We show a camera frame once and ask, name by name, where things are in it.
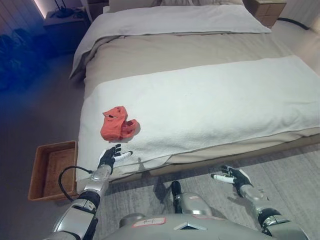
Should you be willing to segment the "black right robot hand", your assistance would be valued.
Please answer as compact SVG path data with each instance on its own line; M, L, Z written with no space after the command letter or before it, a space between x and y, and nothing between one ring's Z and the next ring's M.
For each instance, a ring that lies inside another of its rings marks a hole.
M244 185L252 186L250 177L242 169L236 169L228 165L223 165L221 167L221 172L223 175L212 173L211 178L219 182L232 184L237 191L239 191Z

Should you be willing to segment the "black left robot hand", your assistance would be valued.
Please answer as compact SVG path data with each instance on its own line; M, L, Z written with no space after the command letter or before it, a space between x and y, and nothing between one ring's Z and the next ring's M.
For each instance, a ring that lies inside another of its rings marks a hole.
M113 167L115 162L125 160L133 155L133 151L121 153L121 144L116 144L110 149L106 149L99 157L98 168L104 165Z

